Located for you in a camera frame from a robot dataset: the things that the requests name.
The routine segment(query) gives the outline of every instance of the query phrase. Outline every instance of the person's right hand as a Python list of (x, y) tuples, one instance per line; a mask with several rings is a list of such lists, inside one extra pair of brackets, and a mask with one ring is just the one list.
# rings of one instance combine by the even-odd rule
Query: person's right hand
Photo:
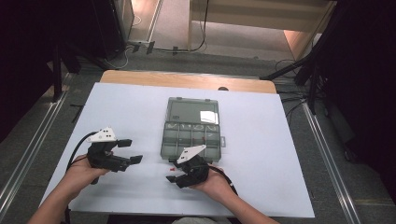
[(209, 174), (205, 182), (190, 186), (190, 188), (204, 192), (211, 199), (219, 203), (223, 203), (225, 198), (235, 195), (224, 176), (211, 169), (209, 169)]

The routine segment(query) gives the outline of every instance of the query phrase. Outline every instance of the hand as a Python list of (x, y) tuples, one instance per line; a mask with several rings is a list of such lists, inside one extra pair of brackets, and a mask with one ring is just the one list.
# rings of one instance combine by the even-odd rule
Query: hand
[(190, 188), (198, 189), (204, 192), (211, 199), (219, 203), (222, 203), (223, 200), (227, 197), (235, 196), (235, 193), (233, 193), (233, 190), (231, 189), (230, 185), (227, 183), (227, 180), (224, 178), (224, 176), (211, 169), (209, 169), (209, 174), (205, 182), (190, 186)]
[(86, 155), (77, 156), (56, 189), (73, 200), (95, 178), (105, 175), (107, 172), (109, 170), (91, 168)]

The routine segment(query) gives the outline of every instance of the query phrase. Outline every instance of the white tabletop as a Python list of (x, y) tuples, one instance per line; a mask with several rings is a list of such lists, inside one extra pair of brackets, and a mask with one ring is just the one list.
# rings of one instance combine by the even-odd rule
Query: white tabletop
[[(219, 125), (226, 138), (222, 167), (240, 197), (270, 217), (314, 217), (303, 173), (277, 94), (209, 91), (96, 83), (49, 182), (47, 195), (64, 175), (78, 141), (111, 126), (130, 147), (117, 156), (143, 155), (126, 172), (108, 173), (70, 204), (73, 211), (172, 216), (231, 216), (231, 212), (194, 189), (179, 189), (165, 178), (178, 175), (161, 158), (169, 97), (219, 102)], [(77, 155), (87, 152), (83, 143)]]

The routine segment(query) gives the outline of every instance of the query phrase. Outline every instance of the gray plastic box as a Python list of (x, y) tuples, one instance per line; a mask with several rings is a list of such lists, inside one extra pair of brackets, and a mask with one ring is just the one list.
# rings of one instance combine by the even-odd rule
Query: gray plastic box
[(198, 155), (208, 162), (221, 158), (219, 104), (214, 100), (171, 97), (163, 127), (161, 157), (176, 161), (184, 147), (206, 145)]

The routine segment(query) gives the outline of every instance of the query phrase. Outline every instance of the person's left hand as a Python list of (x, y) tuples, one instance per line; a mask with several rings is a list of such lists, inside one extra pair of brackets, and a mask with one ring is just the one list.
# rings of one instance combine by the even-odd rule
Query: person's left hand
[(90, 185), (95, 178), (109, 172), (106, 169), (91, 168), (86, 157), (86, 155), (77, 156), (75, 162), (70, 166), (56, 187), (63, 195), (67, 195), (70, 200), (75, 199), (81, 190)]

